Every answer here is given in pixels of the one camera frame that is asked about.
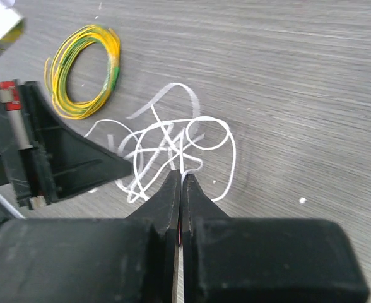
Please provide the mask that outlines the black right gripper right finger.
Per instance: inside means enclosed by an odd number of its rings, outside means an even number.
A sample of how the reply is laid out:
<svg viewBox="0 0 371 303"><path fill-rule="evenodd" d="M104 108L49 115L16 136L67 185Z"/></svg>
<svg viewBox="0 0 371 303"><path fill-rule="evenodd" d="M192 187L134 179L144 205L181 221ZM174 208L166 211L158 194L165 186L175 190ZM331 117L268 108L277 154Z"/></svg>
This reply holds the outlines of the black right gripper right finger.
<svg viewBox="0 0 371 303"><path fill-rule="evenodd" d="M345 231L318 218L232 218L194 175L182 185L186 302L366 302Z"/></svg>

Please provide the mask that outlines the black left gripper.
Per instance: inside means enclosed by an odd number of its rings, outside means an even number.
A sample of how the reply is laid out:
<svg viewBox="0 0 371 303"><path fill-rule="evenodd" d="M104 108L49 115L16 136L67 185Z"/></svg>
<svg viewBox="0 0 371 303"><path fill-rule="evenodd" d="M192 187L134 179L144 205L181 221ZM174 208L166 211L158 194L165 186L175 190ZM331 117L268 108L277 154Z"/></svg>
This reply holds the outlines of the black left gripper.
<svg viewBox="0 0 371 303"><path fill-rule="evenodd" d="M29 209L132 174L130 161L84 138L50 108L37 81L0 82L0 186Z"/></svg>

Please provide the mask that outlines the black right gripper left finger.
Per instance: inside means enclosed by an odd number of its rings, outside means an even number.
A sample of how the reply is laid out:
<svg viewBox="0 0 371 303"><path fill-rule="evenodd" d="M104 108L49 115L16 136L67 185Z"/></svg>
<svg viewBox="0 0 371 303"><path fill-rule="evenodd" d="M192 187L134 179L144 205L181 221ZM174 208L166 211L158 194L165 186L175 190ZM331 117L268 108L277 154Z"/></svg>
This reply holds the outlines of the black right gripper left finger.
<svg viewBox="0 0 371 303"><path fill-rule="evenodd" d="M175 302L180 173L126 218L0 223L0 302Z"/></svg>

